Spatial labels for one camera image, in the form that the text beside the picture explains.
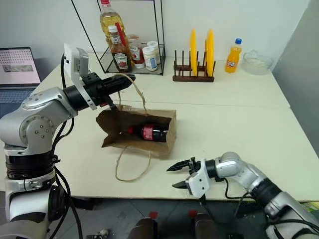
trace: white jar lid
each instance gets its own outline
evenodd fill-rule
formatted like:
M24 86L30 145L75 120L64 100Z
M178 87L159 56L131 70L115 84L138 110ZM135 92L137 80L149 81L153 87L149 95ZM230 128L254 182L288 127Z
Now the white jar lid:
M157 41L149 41L148 42L148 46L152 46L152 47L158 47L159 43Z
M109 29L109 32L112 32L112 33L118 32L118 28L116 26L113 26L113 25L108 26L108 29Z
M154 47L151 47L151 46L144 47L142 51L143 51L143 54L145 55L152 55L155 53Z

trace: cooking oil bottle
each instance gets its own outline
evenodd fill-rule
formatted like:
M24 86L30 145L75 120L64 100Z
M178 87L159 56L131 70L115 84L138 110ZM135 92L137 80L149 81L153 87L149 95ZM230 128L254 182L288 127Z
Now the cooking oil bottle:
M123 33L123 37L125 40L125 42L122 42L122 43L125 45L125 47L128 50L131 65L134 66L134 62L133 62L130 48L129 48L129 41L125 35L125 32L124 32L125 28L120 15L111 8L110 0L101 0L101 6L102 6L102 12L100 15L100 23L101 23L102 30L105 34L106 42L109 45L109 48L111 49L112 47L112 41L111 41L111 35L109 32L108 26L113 26L115 25L115 23L118 22L121 27L121 31Z
M234 73L236 71L241 50L241 39L236 38L235 45L230 48L230 53L227 57L227 61L225 64L226 72Z

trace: bottle cap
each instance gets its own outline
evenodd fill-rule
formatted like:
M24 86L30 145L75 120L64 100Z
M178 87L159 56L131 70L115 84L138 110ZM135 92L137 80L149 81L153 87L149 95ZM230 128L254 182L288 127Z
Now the bottle cap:
M241 38L236 38L236 40L235 40L235 44L241 44Z
M128 128L128 133L129 133L129 134L133 134L133 127L129 127L129 128Z
M108 26L108 29L109 29L109 32L118 32L118 28L116 27L116 26L113 26L113 25L111 25L111 26Z
M151 46L147 46L147 47L144 47L142 51L143 51L143 54L145 55L152 55L155 53L155 48Z
M158 47L158 45L159 45L159 44L158 44L157 41L149 41L149 42L148 42L148 46L152 46L152 47L154 47L154 48L155 48L155 47Z
M101 4L110 4L110 0L101 0Z

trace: brown paper bag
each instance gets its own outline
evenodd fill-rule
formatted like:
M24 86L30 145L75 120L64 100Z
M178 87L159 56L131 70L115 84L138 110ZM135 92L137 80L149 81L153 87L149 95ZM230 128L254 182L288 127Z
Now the brown paper bag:
M150 151L157 155L168 155L176 138L176 111L175 110L147 110L121 106L121 111L102 111L96 118L99 126L108 136L102 147L113 146L118 148L134 147ZM144 123L169 125L166 142L147 141L127 133L131 126Z

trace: red bottle label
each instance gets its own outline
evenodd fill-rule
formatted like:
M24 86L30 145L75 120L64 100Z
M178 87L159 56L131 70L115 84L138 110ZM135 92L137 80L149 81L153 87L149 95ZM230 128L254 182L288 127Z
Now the red bottle label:
M153 124L147 124L143 127L143 139L153 140Z

